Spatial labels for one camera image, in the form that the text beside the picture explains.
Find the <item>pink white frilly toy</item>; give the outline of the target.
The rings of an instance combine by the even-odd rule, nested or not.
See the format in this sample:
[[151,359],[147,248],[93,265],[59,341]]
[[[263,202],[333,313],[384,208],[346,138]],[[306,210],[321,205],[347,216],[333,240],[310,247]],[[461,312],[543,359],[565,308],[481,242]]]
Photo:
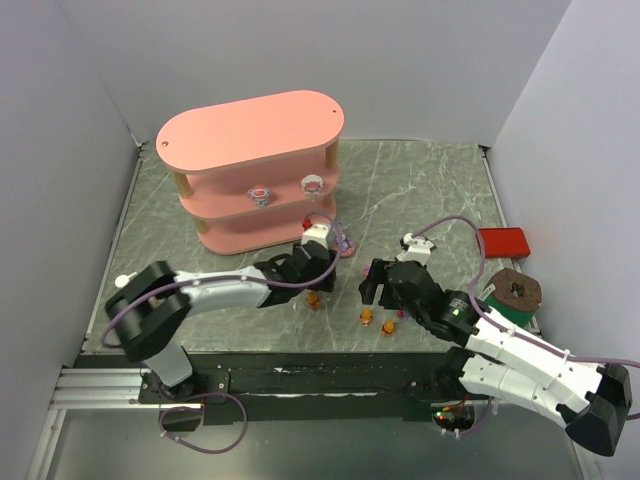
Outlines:
[[309,174],[301,179],[300,187],[307,199],[315,200],[324,191],[324,179],[320,175]]

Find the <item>pink cloud toy blue bows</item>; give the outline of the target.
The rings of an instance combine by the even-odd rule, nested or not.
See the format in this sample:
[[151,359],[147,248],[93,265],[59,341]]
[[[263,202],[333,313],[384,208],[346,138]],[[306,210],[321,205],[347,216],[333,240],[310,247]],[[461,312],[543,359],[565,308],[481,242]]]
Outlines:
[[248,197],[258,208],[266,208],[270,204],[271,189],[263,185],[256,185],[248,190]]

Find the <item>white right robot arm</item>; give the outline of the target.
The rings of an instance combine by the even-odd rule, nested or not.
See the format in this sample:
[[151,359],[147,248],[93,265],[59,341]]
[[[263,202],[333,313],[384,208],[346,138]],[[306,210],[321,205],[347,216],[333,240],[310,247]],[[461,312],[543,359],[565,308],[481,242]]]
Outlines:
[[628,363],[562,350],[467,292],[445,290],[417,261],[372,262],[358,287],[365,305],[401,310],[452,343],[449,383],[550,419],[584,449],[616,452],[633,404]]

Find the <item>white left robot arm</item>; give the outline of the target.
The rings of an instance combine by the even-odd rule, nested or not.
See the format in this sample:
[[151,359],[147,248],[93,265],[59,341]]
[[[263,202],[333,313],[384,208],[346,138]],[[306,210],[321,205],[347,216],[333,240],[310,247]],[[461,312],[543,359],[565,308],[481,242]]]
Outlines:
[[131,362],[144,364],[160,382],[174,388],[194,376],[188,355],[173,337],[194,315],[228,308],[268,308],[311,290],[333,291],[336,252],[317,241],[297,242],[292,252],[241,270],[177,272],[157,261],[135,275],[105,304],[105,335],[116,334]]

